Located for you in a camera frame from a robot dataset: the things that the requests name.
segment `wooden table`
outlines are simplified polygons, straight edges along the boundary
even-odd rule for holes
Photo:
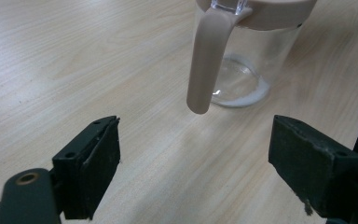
[[[268,163],[275,114],[352,148],[358,0],[319,0],[263,101],[186,106],[192,0],[0,0],[0,195],[95,119],[122,163],[92,223],[324,223]],[[87,221],[64,221],[88,223]]]

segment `glass pitcher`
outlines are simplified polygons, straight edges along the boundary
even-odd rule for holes
[[[251,105],[267,95],[316,0],[197,0],[187,105]]]

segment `bolt hole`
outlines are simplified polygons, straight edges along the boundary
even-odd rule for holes
[[[38,173],[29,173],[26,175],[22,175],[20,178],[16,180],[17,185],[27,185],[31,184],[39,177]]]
[[[75,155],[76,155],[75,152],[68,152],[65,154],[65,158],[68,158],[68,159],[73,158]]]
[[[340,151],[337,152],[337,155],[338,155],[338,156],[348,156],[347,153],[345,153],[345,152],[340,152]]]

